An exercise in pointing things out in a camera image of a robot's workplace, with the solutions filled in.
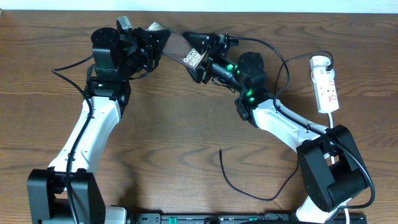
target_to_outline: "white robotic arm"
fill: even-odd
[[[106,141],[115,125],[119,123],[121,112],[118,101],[110,100],[109,97],[93,96],[90,102],[93,115],[76,147],[71,171],[77,172],[78,169],[84,169],[95,175]],[[68,154],[87,120],[88,113],[87,102],[83,101],[83,109],[75,128],[61,152],[49,165],[54,171],[66,172]]]
[[[277,105],[280,106],[280,110],[284,110],[291,117],[304,124],[311,124],[312,127],[316,127],[320,132],[325,133],[327,128],[326,126],[315,124],[303,118],[292,110],[286,108],[279,100],[277,100]],[[295,152],[296,148],[304,141],[314,140],[319,137],[318,134],[301,127],[299,124],[294,123],[281,113],[278,113],[272,99],[268,99],[260,103],[258,107],[253,110],[252,114],[255,124],[259,129],[268,131],[275,135]]]

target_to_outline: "wire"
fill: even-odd
[[[70,152],[68,154],[68,161],[67,161],[67,171],[66,171],[66,178],[65,178],[65,183],[66,183],[66,188],[67,188],[67,194],[68,194],[68,199],[69,199],[69,206],[70,209],[72,211],[72,216],[73,216],[73,220],[75,221],[75,224],[79,224],[79,219],[77,216],[77,211],[76,211],[76,206],[75,203],[73,201],[73,197],[72,197],[72,185],[70,182],[70,172],[72,169],[72,162],[73,162],[73,156],[75,155],[75,151],[76,151],[76,147],[83,135],[83,133],[85,132],[85,129],[88,126],[88,123],[91,120],[91,117],[93,115],[93,107],[91,105],[90,99],[85,95],[84,91],[78,86],[76,85],[76,83],[74,83],[73,81],[71,81],[70,79],[68,79],[67,77],[64,77],[63,75],[59,74],[58,71],[62,71],[62,70],[66,70],[68,68],[72,68],[75,67],[77,65],[80,65],[82,63],[85,63],[86,61],[88,61],[89,59],[93,58],[93,56],[89,56],[88,58],[78,62],[78,63],[74,63],[73,65],[69,65],[63,68],[55,68],[52,70],[52,73],[54,73],[56,76],[62,78],[63,80],[67,81],[69,84],[71,84],[73,87],[75,87],[80,93],[81,95],[84,97],[84,99],[87,102],[88,105],[88,109],[89,109],[89,113],[87,114],[87,119],[86,122],[84,123],[83,127],[81,128],[75,142],[73,143],[72,148],[70,149]]]
[[[333,128],[333,117],[331,115],[331,112],[328,113],[328,116],[329,116],[329,126],[330,126],[330,128]],[[335,157],[332,156],[332,155],[330,155],[330,162],[332,164],[335,163]],[[349,213],[348,213],[348,209],[347,208],[344,208],[344,213],[346,215],[346,224],[349,224]]]
[[[220,151],[219,151],[219,155],[220,155],[221,171],[223,172],[223,176],[224,176],[225,182],[226,182],[232,189],[234,189],[235,191],[237,191],[237,192],[239,192],[239,193],[241,193],[241,194],[243,194],[243,195],[246,195],[246,196],[248,196],[248,197],[251,197],[251,198],[260,200],[260,201],[270,202],[270,201],[274,200],[275,198],[277,198],[278,195],[279,195],[279,194],[281,193],[281,191],[283,190],[283,188],[285,187],[285,185],[287,184],[287,182],[294,176],[294,174],[295,174],[295,173],[298,171],[298,169],[299,169],[299,160],[297,159],[297,166],[296,166],[296,169],[295,169],[295,170],[293,171],[293,173],[285,180],[285,182],[282,184],[282,186],[280,187],[280,189],[278,190],[278,192],[275,194],[275,196],[273,196],[272,198],[259,198],[259,197],[253,196],[253,195],[251,195],[251,194],[248,194],[248,193],[246,193],[246,192],[243,192],[242,190],[237,189],[234,185],[231,184],[231,182],[230,182],[230,181],[228,180],[228,178],[226,177],[226,174],[225,174],[225,171],[224,171],[223,155],[222,155],[222,152],[221,152],[221,148],[220,148]]]
[[[211,82],[213,82],[213,84],[216,85],[216,86],[225,87],[225,88],[231,90],[232,93],[235,93],[235,90],[232,89],[229,85],[222,85],[222,84],[219,84],[219,83],[217,83],[216,81],[214,81],[214,78],[211,78]]]
[[[329,54],[330,55],[330,61],[331,61],[330,65],[333,66],[333,55],[327,50],[319,50],[319,51],[316,51],[316,52],[310,52],[310,53],[302,54],[302,55],[299,55],[299,56],[295,56],[295,57],[289,58],[285,62],[288,62],[288,61],[291,61],[291,60],[295,60],[295,59],[298,59],[298,58],[302,58],[302,57],[305,57],[305,56],[308,56],[308,55],[320,54],[320,53]],[[279,78],[280,78],[280,72],[282,71],[283,66],[284,66],[283,64],[280,66],[279,72],[278,72],[278,76],[276,76],[276,81],[275,81],[275,86],[274,86],[274,95],[276,93],[276,88],[278,86],[278,82],[279,82]]]
[[[95,64],[92,64],[92,65],[90,65],[90,66],[87,68],[87,78],[86,78],[87,81],[90,80],[91,74],[93,73],[94,68],[95,68]]]
[[[347,208],[344,208],[344,213],[346,214],[346,224],[349,224],[349,213]]]
[[[148,76],[148,66],[144,65],[144,69],[145,69],[145,72],[143,74],[139,75],[137,78],[130,77],[129,80],[137,80],[137,79],[144,78],[144,77]]]
[[[289,114],[287,114],[287,113],[285,113],[283,110],[281,110],[281,109],[280,109],[280,106],[277,106],[276,99],[278,99],[279,95],[289,86],[289,83],[290,83],[290,72],[289,72],[289,69],[288,69],[288,67],[287,67],[287,65],[286,65],[286,61],[285,61],[284,58],[281,56],[281,54],[280,54],[275,48],[273,48],[273,46],[271,46],[271,45],[265,43],[265,42],[262,41],[262,40],[257,40],[257,39],[253,39],[253,38],[245,38],[245,37],[231,37],[231,40],[251,40],[251,41],[259,42],[259,43],[264,44],[265,46],[267,46],[267,47],[270,48],[271,50],[273,50],[273,51],[278,55],[278,57],[279,57],[280,60],[282,61],[282,66],[284,66],[285,69],[286,69],[287,81],[286,81],[285,86],[284,86],[281,90],[279,90],[279,91],[275,94],[275,96],[274,96],[273,104],[274,104],[274,106],[275,106],[276,111],[277,111],[277,112],[280,112],[280,113],[281,113],[282,115],[284,115],[286,118],[288,118],[288,119],[290,119],[291,121],[293,121],[293,122],[299,124],[299,125],[302,126],[303,128],[306,128],[307,130],[310,130],[310,131],[312,131],[312,132],[314,132],[314,133],[316,133],[316,134],[319,134],[320,136],[322,136],[322,137],[325,138],[326,140],[328,140],[328,141],[330,141],[331,143],[333,143],[336,147],[340,148],[347,156],[350,156],[350,158],[352,158],[352,160],[354,160],[354,162],[356,163],[356,165],[359,167],[360,171],[362,172],[362,174],[363,174],[364,177],[365,177],[365,181],[366,181],[367,185],[368,185],[369,188],[371,189],[371,198],[369,199],[368,202],[366,202],[366,203],[363,204],[363,205],[344,205],[344,206],[341,206],[340,208],[359,209],[359,208],[366,208],[366,207],[370,206],[370,205],[373,203],[374,198],[375,198],[375,194],[376,194],[376,191],[375,191],[375,189],[374,189],[374,184],[373,184],[373,181],[372,181],[372,179],[371,179],[371,177],[370,177],[370,175],[369,175],[369,172],[368,172],[368,171],[364,168],[364,166],[358,161],[358,159],[352,154],[352,152],[351,152],[345,145],[340,144],[338,141],[334,140],[332,137],[330,137],[330,136],[328,136],[328,135],[326,135],[326,134],[324,134],[324,133],[321,133],[321,132],[317,131],[316,129],[313,129],[310,125],[306,125],[306,124],[301,123],[300,121],[296,120],[295,118],[291,117]]]
[[[333,117],[331,116],[331,112],[328,113],[329,116],[329,126],[330,128],[333,128]]]
[[[333,128],[333,117],[331,116],[331,112],[328,113],[328,116],[329,116],[329,126],[330,126],[330,128]],[[332,155],[330,155],[330,162],[332,164],[335,163],[335,157]]]

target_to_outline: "green led light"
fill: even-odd
[[[233,65],[228,65],[228,66],[226,67],[226,69],[229,71],[229,70],[232,70],[233,67],[234,67]]]
[[[249,90],[249,91],[246,93],[246,96],[250,96],[251,94],[253,94],[253,91],[252,91],[252,90]]]

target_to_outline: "white cord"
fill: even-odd
[[[328,113],[329,116],[329,126],[330,128],[333,128],[333,117],[331,116],[331,112]]]
[[[328,113],[329,116],[329,126],[330,128],[333,128],[333,117],[331,116],[331,112]],[[335,163],[335,157],[330,156],[330,162],[332,164]],[[344,213],[346,214],[346,224],[349,224],[349,213],[348,213],[348,208],[344,208]]]
[[[329,126],[330,128],[333,128],[333,117],[331,116],[331,112],[328,113],[329,116]],[[330,156],[330,161],[332,164],[335,163],[335,157],[334,156]]]

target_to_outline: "green connector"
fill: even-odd
[[[169,224],[177,224],[177,218],[169,218]]]

